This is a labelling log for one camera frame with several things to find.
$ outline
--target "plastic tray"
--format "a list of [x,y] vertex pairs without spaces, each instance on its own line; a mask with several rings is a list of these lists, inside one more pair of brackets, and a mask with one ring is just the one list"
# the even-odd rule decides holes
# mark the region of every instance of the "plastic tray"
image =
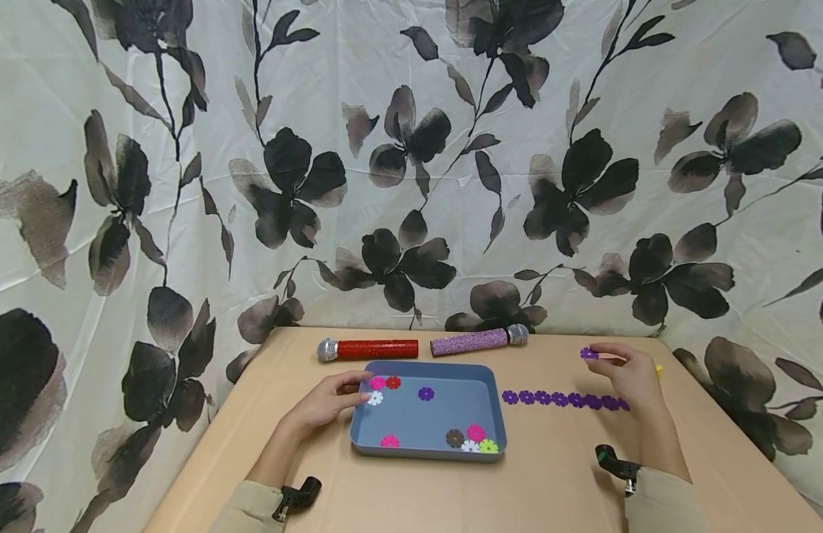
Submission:
[[495,462],[506,428],[487,366],[372,361],[349,436],[363,455]]

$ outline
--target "silver microphone head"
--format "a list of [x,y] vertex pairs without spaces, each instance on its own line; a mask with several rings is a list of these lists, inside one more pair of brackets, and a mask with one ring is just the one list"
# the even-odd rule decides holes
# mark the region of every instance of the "silver microphone head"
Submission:
[[509,343],[513,346],[524,346],[530,337],[530,331],[524,324],[511,324],[506,327]]
[[317,345],[317,359],[324,361],[324,363],[337,359],[337,341],[334,338],[324,338]]

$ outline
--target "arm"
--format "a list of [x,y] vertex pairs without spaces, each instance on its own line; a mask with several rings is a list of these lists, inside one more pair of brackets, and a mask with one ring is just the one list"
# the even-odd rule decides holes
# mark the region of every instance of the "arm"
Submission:
[[707,533],[708,522],[651,356],[618,343],[596,343],[591,348],[618,355],[587,360],[586,364],[595,374],[609,378],[619,396],[631,405],[639,423],[642,468],[637,475],[636,494],[625,500],[631,533]]
[[284,415],[245,481],[240,483],[216,518],[210,533],[281,533],[283,523],[272,515],[281,504],[281,487],[287,481],[296,450],[311,431],[325,426],[340,412],[370,399],[357,392],[371,372],[345,372],[324,378]]

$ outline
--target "purple glitter microphone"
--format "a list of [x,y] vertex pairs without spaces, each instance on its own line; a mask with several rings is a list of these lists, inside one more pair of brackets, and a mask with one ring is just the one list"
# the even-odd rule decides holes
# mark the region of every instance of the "purple glitter microphone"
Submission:
[[432,348],[433,357],[440,358],[441,355],[475,352],[478,349],[497,348],[507,346],[507,344],[524,346],[529,335],[530,332],[524,324],[512,324],[467,335],[436,338],[429,343],[429,346]]

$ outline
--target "left hand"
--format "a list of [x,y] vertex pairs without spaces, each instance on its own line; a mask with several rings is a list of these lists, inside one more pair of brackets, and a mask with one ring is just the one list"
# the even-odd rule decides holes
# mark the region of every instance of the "left hand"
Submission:
[[310,432],[325,426],[344,410],[365,403],[370,394],[358,392],[362,381],[370,380],[372,372],[350,370],[324,378],[306,397],[290,409],[284,419],[296,429]]

